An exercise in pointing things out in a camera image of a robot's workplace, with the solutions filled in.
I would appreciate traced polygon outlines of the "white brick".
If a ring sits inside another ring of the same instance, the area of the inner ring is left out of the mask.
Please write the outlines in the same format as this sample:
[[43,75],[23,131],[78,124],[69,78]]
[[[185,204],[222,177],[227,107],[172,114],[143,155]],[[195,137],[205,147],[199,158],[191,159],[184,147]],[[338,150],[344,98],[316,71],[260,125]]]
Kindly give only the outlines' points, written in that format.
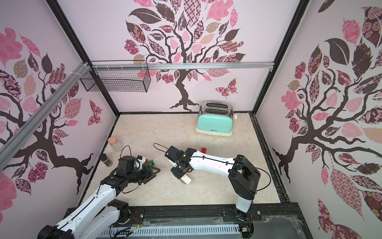
[[192,179],[188,176],[188,175],[183,175],[181,178],[180,178],[180,181],[186,185],[190,184],[192,182]]

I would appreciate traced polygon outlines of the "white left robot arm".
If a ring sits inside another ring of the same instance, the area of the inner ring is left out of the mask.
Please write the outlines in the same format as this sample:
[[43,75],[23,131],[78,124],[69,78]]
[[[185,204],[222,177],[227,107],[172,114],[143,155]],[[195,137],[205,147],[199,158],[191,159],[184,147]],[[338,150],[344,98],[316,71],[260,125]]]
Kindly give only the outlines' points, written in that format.
[[38,234],[39,239],[95,239],[103,230],[114,223],[125,224],[133,215],[127,202],[116,196],[130,183],[146,184],[161,170],[144,165],[134,171],[130,168],[115,168],[104,178],[96,192],[76,210],[54,226],[45,226]]

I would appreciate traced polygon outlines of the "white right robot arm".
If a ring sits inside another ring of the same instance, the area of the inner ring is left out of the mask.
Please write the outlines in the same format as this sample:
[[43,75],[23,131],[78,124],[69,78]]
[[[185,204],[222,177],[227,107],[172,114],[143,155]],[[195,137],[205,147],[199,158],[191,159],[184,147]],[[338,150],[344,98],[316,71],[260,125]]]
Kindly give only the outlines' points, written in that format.
[[228,178],[238,195],[236,210],[247,214],[257,193],[261,173],[243,155],[235,158],[222,158],[205,154],[196,149],[178,150],[171,146],[165,157],[172,163],[171,172],[184,184],[192,180],[187,175],[194,170],[203,170]]

